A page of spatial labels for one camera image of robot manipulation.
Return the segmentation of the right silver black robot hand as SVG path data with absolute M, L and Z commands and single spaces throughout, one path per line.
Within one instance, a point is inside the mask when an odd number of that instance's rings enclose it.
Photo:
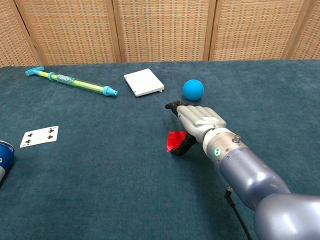
M 186 136 L 179 147 L 170 151 L 177 156 L 184 155 L 194 144 L 203 143 L 208 131 L 227 126 L 226 121 L 209 107 L 184 104 L 177 100 L 169 102 L 165 108 L 176 115 L 186 131 Z

